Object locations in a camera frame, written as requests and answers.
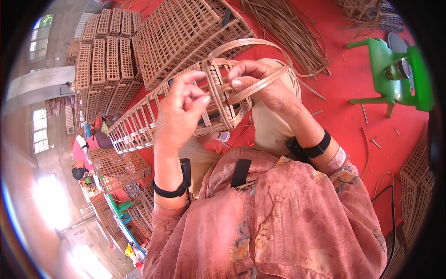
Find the window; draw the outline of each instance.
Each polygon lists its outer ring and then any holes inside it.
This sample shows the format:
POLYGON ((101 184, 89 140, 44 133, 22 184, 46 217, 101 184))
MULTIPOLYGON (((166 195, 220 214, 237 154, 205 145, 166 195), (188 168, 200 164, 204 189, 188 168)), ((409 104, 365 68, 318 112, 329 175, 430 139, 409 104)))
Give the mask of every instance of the window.
POLYGON ((46 15, 39 18, 31 33, 31 43, 29 45, 29 59, 31 61, 41 61, 46 58, 46 47, 50 36, 51 23, 54 15, 46 15))
POLYGON ((48 150, 46 109, 39 109, 33 113, 33 132, 34 154, 48 150))
POLYGON ((37 68, 37 69, 32 69, 31 71, 29 71, 30 73, 34 73, 34 72, 38 72, 38 71, 41 71, 41 70, 44 70, 44 69, 46 69, 45 67, 42 67, 42 68, 37 68))
POLYGON ((69 225, 71 215, 66 193, 54 174, 38 180, 33 189, 33 198, 48 225, 59 230, 69 225))
POLYGON ((79 275, 84 278, 85 273, 93 279, 110 279, 113 276, 105 268, 88 245, 76 247, 73 249, 73 265, 79 275))

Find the woman's hand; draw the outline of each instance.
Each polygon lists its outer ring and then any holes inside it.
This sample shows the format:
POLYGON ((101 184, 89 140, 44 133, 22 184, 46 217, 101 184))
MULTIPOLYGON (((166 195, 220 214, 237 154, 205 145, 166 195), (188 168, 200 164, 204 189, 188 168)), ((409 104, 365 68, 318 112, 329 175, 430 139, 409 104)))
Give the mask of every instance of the woman's hand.
POLYGON ((190 71, 174 79, 168 96, 160 104, 155 132, 156 153, 176 157, 178 150, 192 136, 211 100, 193 84, 205 76, 205 72, 190 71))
MULTIPOLYGON (((229 71, 227 79, 231 82, 232 88, 240 92, 274 72, 275 70, 270 65, 254 60, 243 60, 229 71)), ((287 113, 289 108, 293 107, 292 104, 299 103, 297 97, 280 79, 259 90, 256 94, 270 110, 276 113, 287 113)))

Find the green chair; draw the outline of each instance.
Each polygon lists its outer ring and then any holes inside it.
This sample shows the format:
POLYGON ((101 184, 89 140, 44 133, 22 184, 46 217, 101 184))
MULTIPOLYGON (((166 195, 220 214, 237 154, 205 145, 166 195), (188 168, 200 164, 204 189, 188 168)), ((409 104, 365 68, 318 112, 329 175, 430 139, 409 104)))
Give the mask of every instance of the green chair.
POLYGON ((348 49, 368 45, 370 64, 372 66, 373 83, 375 91, 381 94, 379 98, 365 98, 350 100, 352 104, 388 104, 387 117, 392 117, 395 103, 414 106, 417 110, 428 112, 434 105, 432 85, 426 65, 420 51, 416 46, 407 48, 406 53, 397 53, 387 47, 387 43, 380 38, 367 38, 367 40, 347 45, 348 49), (408 78, 391 80, 385 72, 388 65, 404 58, 412 67, 415 96, 410 91, 408 78))
POLYGON ((116 208, 119 210, 119 212, 123 212, 124 210, 127 210, 132 205, 133 205, 133 202, 127 200, 124 203, 118 205, 116 208))

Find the pink cloth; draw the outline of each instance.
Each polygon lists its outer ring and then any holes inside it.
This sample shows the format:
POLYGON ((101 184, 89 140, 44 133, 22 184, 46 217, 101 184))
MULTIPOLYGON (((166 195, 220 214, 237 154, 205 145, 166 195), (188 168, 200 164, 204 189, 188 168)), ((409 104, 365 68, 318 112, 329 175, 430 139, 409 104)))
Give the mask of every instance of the pink cloth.
POLYGON ((339 148, 323 171, 230 150, 190 207, 155 204, 143 278, 378 278, 386 243, 357 168, 339 148), (239 158, 256 182, 236 189, 239 158))
MULTIPOLYGON (((99 144, 98 142, 93 138, 94 136, 89 137, 85 141, 88 143, 88 149, 98 148, 99 144)), ((81 146, 79 145, 78 141, 74 141, 73 145, 73 157, 76 161, 81 161, 84 163, 85 168, 89 171, 93 171, 95 168, 92 164, 88 163, 87 158, 85 157, 85 153, 82 150, 81 146)))

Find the black cable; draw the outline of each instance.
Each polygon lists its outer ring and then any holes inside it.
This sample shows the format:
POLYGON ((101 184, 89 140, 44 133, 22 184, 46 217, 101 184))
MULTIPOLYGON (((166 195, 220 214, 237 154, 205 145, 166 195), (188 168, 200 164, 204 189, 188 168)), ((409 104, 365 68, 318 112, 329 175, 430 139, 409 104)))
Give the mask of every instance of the black cable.
POLYGON ((390 254, 390 259, 388 259, 386 267, 383 270, 383 273, 381 273, 380 279, 383 278, 384 273, 386 273, 386 270, 389 267, 389 264, 392 262, 392 258, 393 258, 393 254, 395 253, 395 244, 396 244, 396 224, 395 224, 395 199, 394 199, 394 191, 393 191, 393 185, 389 185, 387 186, 384 190, 382 190, 378 195, 376 195, 376 197, 374 197, 371 201, 373 202, 374 200, 376 200, 382 193, 384 193, 387 189, 392 189, 392 229, 393 229, 393 235, 392 235, 392 240, 393 240, 393 245, 392 245, 392 252, 390 254))

